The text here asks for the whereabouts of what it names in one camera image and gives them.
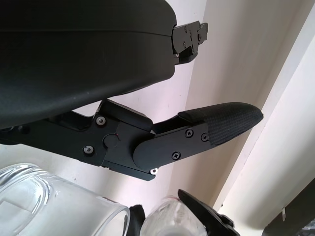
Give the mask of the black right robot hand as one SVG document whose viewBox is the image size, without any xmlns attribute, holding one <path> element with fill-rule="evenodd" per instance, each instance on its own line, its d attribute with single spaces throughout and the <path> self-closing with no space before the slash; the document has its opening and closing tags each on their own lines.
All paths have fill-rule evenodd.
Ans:
<svg viewBox="0 0 315 236">
<path fill-rule="evenodd" d="M 128 236 L 238 236 L 226 215 L 179 189 L 161 200 L 149 215 L 142 205 L 129 208 Z"/>
</svg>

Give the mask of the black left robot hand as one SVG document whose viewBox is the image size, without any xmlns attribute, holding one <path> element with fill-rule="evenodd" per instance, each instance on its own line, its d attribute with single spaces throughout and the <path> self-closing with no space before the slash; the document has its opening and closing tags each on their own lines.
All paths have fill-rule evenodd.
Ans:
<svg viewBox="0 0 315 236">
<path fill-rule="evenodd" d="M 23 144 L 138 179 L 256 126 L 247 103 L 153 123 L 111 101 L 193 61 L 208 24 L 178 25 L 164 0 L 3 0 L 0 142 Z"/>
</svg>

